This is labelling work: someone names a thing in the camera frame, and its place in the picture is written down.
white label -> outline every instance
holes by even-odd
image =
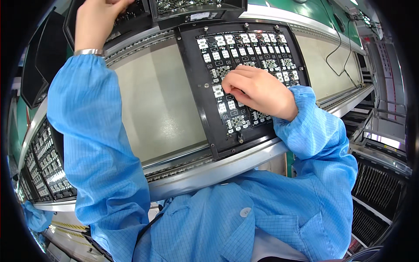
[[[210,55],[209,55],[209,54],[204,54],[204,61],[205,61],[206,63],[211,62],[211,57],[210,57]]]
[[[248,52],[249,54],[255,54],[255,53],[253,53],[253,49],[252,49],[251,47],[248,47],[248,48],[247,48],[247,52]]]
[[[228,108],[230,108],[230,110],[235,109],[234,100],[230,100],[230,101],[228,102]]]
[[[277,41],[274,34],[269,34],[269,38],[271,39],[272,42]]]
[[[221,85],[212,86],[212,90],[213,90],[214,92],[218,92],[218,91],[220,91],[220,90],[221,90]]]
[[[285,36],[283,34],[280,34],[279,37],[281,38],[282,43],[286,43]]]
[[[221,51],[221,54],[222,54],[222,57],[223,58],[229,58],[230,57],[230,55],[228,54],[228,51],[227,50]]]
[[[210,15],[209,12],[193,14],[191,15],[191,21],[207,18],[209,15]]]
[[[241,34],[240,35],[241,36],[241,38],[242,38],[242,40],[243,40],[243,43],[250,43],[250,39],[249,39],[249,37],[247,36],[247,34]]]
[[[221,113],[227,112],[227,108],[225,107],[225,103],[218,104],[218,111]]]
[[[250,37],[250,41],[252,41],[252,43],[257,43],[258,42],[258,39],[257,39],[255,34],[249,34],[249,37]]]
[[[217,41],[218,46],[224,46],[225,45],[223,36],[215,36],[214,38]]]
[[[218,91],[218,92],[215,92],[214,95],[215,95],[215,98],[222,97],[224,95],[224,92]]]
[[[197,42],[198,42],[198,45],[199,45],[199,49],[208,48],[206,39],[198,39]]]
[[[214,60],[220,60],[221,59],[219,52],[212,53],[212,57],[214,58]]]
[[[257,54],[262,54],[261,49],[259,47],[255,47],[255,50]]]
[[[270,41],[271,41],[271,40],[269,39],[268,34],[262,34],[262,37],[263,37],[263,40],[264,40],[265,42],[270,42]]]
[[[233,55],[233,57],[238,57],[238,53],[236,49],[231,49],[231,54]]]
[[[242,56],[246,55],[246,50],[244,48],[239,48],[238,50]]]
[[[235,44],[234,37],[232,35],[226,35],[224,38],[227,44]]]

worker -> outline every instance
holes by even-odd
[[[42,232],[51,225],[54,212],[36,209],[32,203],[24,199],[21,203],[26,225],[35,232]]]
[[[132,1],[84,2],[74,56],[48,93],[47,117],[64,134],[65,173],[78,189],[75,214],[90,225],[93,239],[118,262],[341,259],[351,240],[357,174],[344,124],[316,106],[310,87],[287,89],[248,66],[230,71],[222,87],[274,116],[276,135],[297,156],[298,176],[251,170],[166,200],[148,226],[149,187],[122,124],[118,77],[89,54],[100,53],[92,49],[103,49],[115,18]]]

black cable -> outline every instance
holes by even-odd
[[[336,30],[336,32],[337,32],[337,34],[338,34],[338,37],[339,37],[339,45],[338,45],[338,47],[335,49],[335,50],[333,50],[327,57],[326,57],[326,64],[330,67],[330,69],[332,69],[332,71],[337,75],[337,76],[341,76],[343,73],[346,73],[346,75],[349,77],[349,79],[351,80],[351,82],[352,82],[352,84],[355,86],[355,87],[357,87],[358,85],[357,84],[355,84],[355,82],[352,80],[352,78],[351,78],[351,76],[348,74],[348,72],[346,71],[346,69],[345,69],[345,67],[346,67],[346,64],[348,63],[348,60],[349,60],[349,57],[351,56],[351,53],[352,53],[352,50],[351,50],[351,48],[352,48],[352,46],[351,46],[351,39],[349,38],[350,37],[350,35],[349,35],[349,23],[350,23],[350,21],[351,20],[348,20],[348,24],[347,24],[347,28],[348,28],[348,38],[349,38],[349,54],[348,54],[348,57],[346,58],[346,61],[345,61],[345,64],[344,64],[344,66],[343,66],[343,70],[342,70],[342,72],[340,72],[340,74],[338,74],[334,69],[333,69],[333,67],[329,64],[329,62],[327,61],[327,59],[329,58],[329,56],[331,56],[334,52],[336,52],[338,49],[339,49],[339,47],[342,45],[342,38],[341,38],[341,36],[340,36],[340,34],[339,34],[339,31],[336,29],[336,27],[334,26],[334,24],[333,24],[333,22],[332,22],[332,19],[330,18],[330,16],[329,16],[329,13],[327,12],[327,9],[326,9],[326,6],[323,4],[323,1],[322,0],[320,0],[320,2],[321,2],[321,4],[322,4],[322,6],[324,7],[324,10],[326,11],[326,14],[327,14],[327,17],[329,18],[329,21],[330,21],[330,23],[332,24],[332,26],[333,26],[333,28]]]

blue anti-static smock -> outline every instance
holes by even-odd
[[[51,225],[54,212],[36,209],[28,200],[21,204],[26,225],[35,232],[42,232]]]
[[[64,134],[77,218],[115,261],[129,262],[133,253],[134,261],[249,261],[255,226],[311,261],[342,258],[357,163],[347,154],[343,122],[315,105],[310,87],[290,90],[298,115],[274,119],[274,128],[298,157],[298,177],[248,171],[227,185],[175,197],[135,246],[149,223],[150,194],[122,124],[118,77],[101,57],[71,57],[51,84],[47,116]]]

finger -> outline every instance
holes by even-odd
[[[245,76],[247,78],[252,78],[255,75],[254,72],[246,71],[246,70],[231,70],[230,72],[232,74],[239,74],[239,75]]]
[[[111,8],[114,10],[114,14],[117,16],[122,10],[124,10],[128,5],[132,4],[134,0],[119,0]]]
[[[238,88],[252,95],[252,80],[239,74],[228,73],[221,82],[221,86],[226,93],[229,93],[232,88]]]
[[[230,94],[232,94],[237,101],[254,109],[256,103],[247,94],[243,94],[243,92],[237,88],[233,88]]]
[[[249,65],[239,65],[235,68],[235,70],[243,70],[243,71],[249,71],[249,72],[257,72],[259,68],[249,66]]]

